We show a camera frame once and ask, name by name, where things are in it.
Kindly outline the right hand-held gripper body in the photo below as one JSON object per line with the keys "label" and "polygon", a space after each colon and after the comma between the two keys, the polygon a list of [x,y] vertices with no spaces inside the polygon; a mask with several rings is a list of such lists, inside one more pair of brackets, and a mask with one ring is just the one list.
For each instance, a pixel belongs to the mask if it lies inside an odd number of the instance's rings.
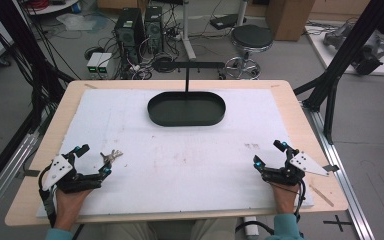
{"label": "right hand-held gripper body", "polygon": [[286,153],[284,166],[278,169],[265,166],[263,172],[259,172],[262,179],[270,183],[294,186],[298,184],[306,173],[312,173],[327,177],[329,175],[307,153],[294,149],[294,153]]}

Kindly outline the bunch of silver keys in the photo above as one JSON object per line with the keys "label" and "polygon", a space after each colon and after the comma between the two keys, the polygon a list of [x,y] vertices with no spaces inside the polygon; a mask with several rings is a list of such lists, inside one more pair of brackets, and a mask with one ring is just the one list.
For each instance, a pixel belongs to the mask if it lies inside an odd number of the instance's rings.
{"label": "bunch of silver keys", "polygon": [[108,155],[104,155],[103,153],[100,153],[100,155],[103,158],[104,164],[112,164],[118,157],[121,157],[123,153],[120,150],[113,149]]}

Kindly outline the black oval tray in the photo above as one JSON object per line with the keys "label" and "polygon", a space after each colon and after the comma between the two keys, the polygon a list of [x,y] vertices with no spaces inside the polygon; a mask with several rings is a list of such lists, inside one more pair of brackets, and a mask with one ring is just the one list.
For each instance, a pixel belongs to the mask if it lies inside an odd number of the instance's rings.
{"label": "black oval tray", "polygon": [[164,127],[211,126],[225,115],[225,101],[212,92],[162,92],[147,105],[149,118]]}

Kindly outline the person's left hand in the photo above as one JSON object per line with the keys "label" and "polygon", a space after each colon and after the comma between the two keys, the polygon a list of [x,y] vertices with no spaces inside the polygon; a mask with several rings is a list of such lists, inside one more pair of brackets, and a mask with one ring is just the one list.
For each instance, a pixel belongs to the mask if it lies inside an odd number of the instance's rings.
{"label": "person's left hand", "polygon": [[62,190],[58,190],[56,192],[57,220],[59,222],[74,221],[90,193],[90,190],[76,193],[64,193]]}

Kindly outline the thin wooden stick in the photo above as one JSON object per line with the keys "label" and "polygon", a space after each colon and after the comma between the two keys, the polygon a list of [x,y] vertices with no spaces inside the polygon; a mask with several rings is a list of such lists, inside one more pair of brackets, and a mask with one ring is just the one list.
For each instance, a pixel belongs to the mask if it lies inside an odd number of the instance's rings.
{"label": "thin wooden stick", "polygon": [[323,194],[319,189],[317,189],[315,186],[310,184],[310,188],[320,196],[329,206],[334,207],[334,203],[325,195]]}

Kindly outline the white plastic bar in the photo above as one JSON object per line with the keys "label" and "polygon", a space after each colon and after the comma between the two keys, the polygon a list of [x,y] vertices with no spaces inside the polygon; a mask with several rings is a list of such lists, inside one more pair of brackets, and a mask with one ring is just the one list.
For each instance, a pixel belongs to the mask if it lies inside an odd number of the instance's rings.
{"label": "white plastic bar", "polygon": [[257,240],[259,238],[258,226],[253,224],[256,221],[255,216],[248,216],[243,218],[243,222],[248,222],[248,225],[244,227],[244,232],[247,240]]}

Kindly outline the white foam board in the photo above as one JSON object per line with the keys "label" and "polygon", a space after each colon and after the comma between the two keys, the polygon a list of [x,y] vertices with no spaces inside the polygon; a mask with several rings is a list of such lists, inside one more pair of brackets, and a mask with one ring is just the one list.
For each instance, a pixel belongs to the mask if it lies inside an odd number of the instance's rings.
{"label": "white foam board", "polygon": [[65,134],[60,153],[88,145],[75,168],[93,174],[103,156],[121,151],[101,188],[88,197],[84,216],[267,210],[269,184],[253,166],[260,157],[279,168],[288,141],[280,103],[268,89],[220,89],[224,118],[213,126],[162,127],[147,112],[156,91],[89,89]]}

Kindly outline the person's right leg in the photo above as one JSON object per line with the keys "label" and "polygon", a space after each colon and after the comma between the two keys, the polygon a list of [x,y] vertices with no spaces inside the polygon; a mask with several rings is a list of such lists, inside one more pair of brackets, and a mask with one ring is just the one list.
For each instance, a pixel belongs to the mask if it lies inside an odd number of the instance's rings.
{"label": "person's right leg", "polygon": [[236,218],[197,220],[191,230],[190,240],[235,240]]}

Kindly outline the white platform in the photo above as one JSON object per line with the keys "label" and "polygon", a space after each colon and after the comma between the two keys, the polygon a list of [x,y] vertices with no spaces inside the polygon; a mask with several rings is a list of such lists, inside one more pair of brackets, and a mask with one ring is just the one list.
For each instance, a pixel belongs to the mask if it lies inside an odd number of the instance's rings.
{"label": "white platform", "polygon": [[[324,68],[327,68],[337,53],[337,50],[333,46],[323,44],[326,32],[322,27],[306,26],[305,30],[307,31],[307,36],[310,39],[310,42],[312,43],[320,61],[322,62],[322,65]],[[380,62],[381,65],[371,72],[370,76],[384,76],[384,57],[380,58]]]}

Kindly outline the black T-shaped stand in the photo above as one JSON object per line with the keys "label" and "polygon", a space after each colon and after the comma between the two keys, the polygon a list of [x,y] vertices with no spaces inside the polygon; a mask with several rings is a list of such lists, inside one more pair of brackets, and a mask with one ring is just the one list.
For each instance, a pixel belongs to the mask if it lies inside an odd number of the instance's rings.
{"label": "black T-shaped stand", "polygon": [[225,66],[224,62],[197,62],[197,61],[187,61],[187,62],[154,62],[152,67],[155,69],[159,68],[169,68],[169,69],[181,69],[186,70],[185,73],[185,92],[189,92],[189,80],[190,80],[190,69],[223,69]]}

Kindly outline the large black computer tower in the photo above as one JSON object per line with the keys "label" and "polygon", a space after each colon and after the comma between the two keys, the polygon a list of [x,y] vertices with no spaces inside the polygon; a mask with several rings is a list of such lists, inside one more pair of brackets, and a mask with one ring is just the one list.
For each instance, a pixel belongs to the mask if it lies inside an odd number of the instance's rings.
{"label": "large black computer tower", "polygon": [[133,64],[141,63],[141,44],[145,40],[141,10],[124,8],[119,15],[114,31],[121,55]]}

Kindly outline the clear plastic sheet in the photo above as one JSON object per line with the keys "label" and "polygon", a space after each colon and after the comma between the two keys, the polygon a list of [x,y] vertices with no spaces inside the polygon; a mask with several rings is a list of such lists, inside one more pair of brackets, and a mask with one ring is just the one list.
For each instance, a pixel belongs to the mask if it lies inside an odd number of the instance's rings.
{"label": "clear plastic sheet", "polygon": [[107,19],[100,15],[79,15],[66,13],[56,17],[67,31],[92,31],[96,32],[107,24]]}

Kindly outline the grey machine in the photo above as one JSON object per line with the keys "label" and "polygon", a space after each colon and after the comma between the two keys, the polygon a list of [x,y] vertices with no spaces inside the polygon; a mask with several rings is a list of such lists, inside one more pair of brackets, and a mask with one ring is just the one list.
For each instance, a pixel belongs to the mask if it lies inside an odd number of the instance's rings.
{"label": "grey machine", "polygon": [[[346,22],[341,27],[325,34],[323,44],[333,46],[339,51],[354,28],[354,23]],[[360,46],[350,65],[359,75],[369,75],[382,65],[380,58],[384,56],[384,40],[372,32],[365,43]]]}

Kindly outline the white desk leg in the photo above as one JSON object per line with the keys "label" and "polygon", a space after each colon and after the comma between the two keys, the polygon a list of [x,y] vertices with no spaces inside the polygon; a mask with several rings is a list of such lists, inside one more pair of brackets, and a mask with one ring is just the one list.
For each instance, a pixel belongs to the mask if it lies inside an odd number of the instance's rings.
{"label": "white desk leg", "polygon": [[236,26],[242,26],[244,23],[245,19],[245,13],[247,9],[249,0],[240,0],[240,5],[239,5],[239,10],[238,10],[238,16],[237,16],[237,21],[236,21]]}
{"label": "white desk leg", "polygon": [[188,10],[189,0],[182,0],[182,3],[183,3],[183,6],[182,6],[183,30],[182,30],[182,34],[181,34],[181,39],[182,39],[184,49],[187,53],[188,59],[190,61],[195,61],[196,60],[196,54],[195,54],[195,51],[194,51],[192,44],[190,42],[190,39],[189,39],[189,20],[188,20],[188,17],[189,17],[189,10]]}

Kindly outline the round white table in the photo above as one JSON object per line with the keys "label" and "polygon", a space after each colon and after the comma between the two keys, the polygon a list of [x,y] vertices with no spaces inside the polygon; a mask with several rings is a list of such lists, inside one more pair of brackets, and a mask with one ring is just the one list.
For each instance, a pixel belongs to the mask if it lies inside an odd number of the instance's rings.
{"label": "round white table", "polygon": [[26,6],[26,9],[30,14],[42,15],[42,14],[48,14],[48,13],[69,9],[78,3],[79,3],[79,0],[65,0],[65,3],[62,5],[49,4],[46,7],[39,7],[38,9],[34,9],[29,6]]}

